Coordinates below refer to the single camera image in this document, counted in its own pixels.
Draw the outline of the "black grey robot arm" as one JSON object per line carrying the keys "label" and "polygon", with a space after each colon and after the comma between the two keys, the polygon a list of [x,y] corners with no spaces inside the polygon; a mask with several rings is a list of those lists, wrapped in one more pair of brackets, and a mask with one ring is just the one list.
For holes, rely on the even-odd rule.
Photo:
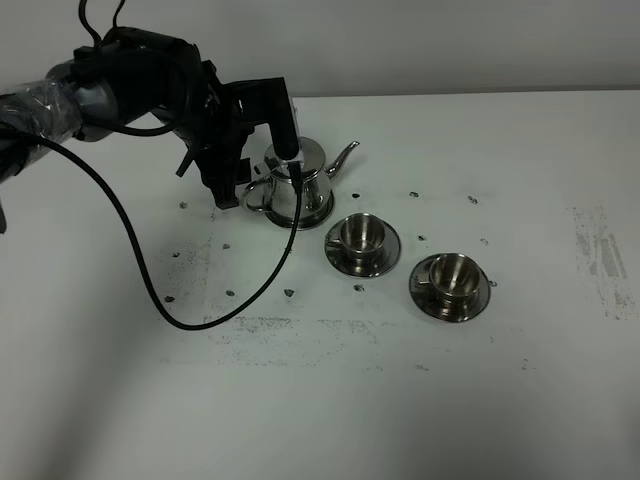
{"label": "black grey robot arm", "polygon": [[63,143],[96,142],[152,114],[187,147],[178,171],[196,164],[220,209],[238,206],[251,178],[241,152],[249,133],[214,64],[183,39],[132,27],[108,31],[44,79],[1,96],[1,126]]}

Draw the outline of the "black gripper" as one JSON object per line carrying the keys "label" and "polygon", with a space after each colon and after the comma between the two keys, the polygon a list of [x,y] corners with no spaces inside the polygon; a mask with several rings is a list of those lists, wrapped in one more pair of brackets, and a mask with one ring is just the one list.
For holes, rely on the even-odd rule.
{"label": "black gripper", "polygon": [[231,99],[210,61],[179,58],[179,74],[172,76],[173,132],[187,146],[177,174],[191,164],[220,209],[239,206],[235,189],[251,180],[249,164],[241,159],[244,145],[255,127],[239,124],[240,106]]}

